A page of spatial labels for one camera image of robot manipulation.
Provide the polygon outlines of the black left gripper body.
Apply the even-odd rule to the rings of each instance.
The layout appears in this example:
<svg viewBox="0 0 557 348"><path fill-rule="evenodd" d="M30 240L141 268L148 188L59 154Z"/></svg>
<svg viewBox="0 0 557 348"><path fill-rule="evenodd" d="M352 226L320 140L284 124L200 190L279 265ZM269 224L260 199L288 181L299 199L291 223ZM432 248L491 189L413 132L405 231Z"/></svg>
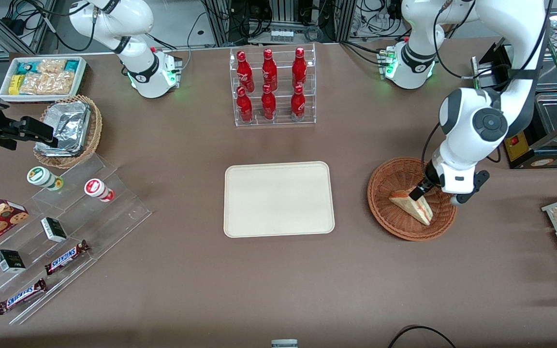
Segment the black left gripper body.
<svg viewBox="0 0 557 348"><path fill-rule="evenodd" d="M425 174L427 179L437 187L442 188L444 179L442 178L442 174L437 174L435 167L431 163L427 163L425 167ZM464 194L452 194L450 198L450 203L455 206L460 206L463 203L466 203L470 198L480 191L482 185L484 185L489 180L489 172L486 170L479 171L474 174L473 178L473 190L469 193Z"/></svg>

